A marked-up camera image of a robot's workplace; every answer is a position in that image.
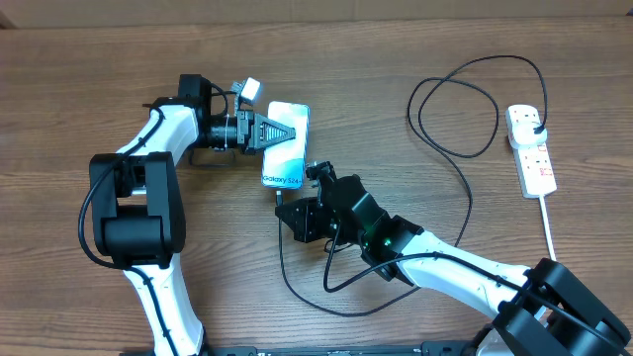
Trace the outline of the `Samsung Galaxy smartphone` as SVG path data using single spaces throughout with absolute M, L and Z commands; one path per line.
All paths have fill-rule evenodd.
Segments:
M 296 137 L 264 150 L 261 183 L 269 188 L 298 190 L 305 175 L 310 108 L 273 101 L 268 106 L 268 118 L 294 129 Z

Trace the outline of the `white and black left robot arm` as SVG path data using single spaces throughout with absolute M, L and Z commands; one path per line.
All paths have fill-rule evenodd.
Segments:
M 210 352 L 181 268 L 187 227 L 176 168 L 184 153 L 256 154 L 299 136 L 296 126 L 252 110 L 259 88 L 247 78 L 226 91 L 200 74 L 183 74 L 176 95 L 148 104 L 148 121 L 135 138 L 90 160 L 80 246 L 133 285 L 152 331 L 153 355 Z

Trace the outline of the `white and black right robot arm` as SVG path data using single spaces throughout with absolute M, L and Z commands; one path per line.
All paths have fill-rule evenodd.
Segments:
M 510 265 L 449 245 L 390 216 L 356 175 L 322 175 L 316 185 L 314 197 L 276 203 L 296 240 L 358 245 L 368 273 L 443 293 L 489 317 L 512 355 L 625 354 L 629 329 L 563 264 Z

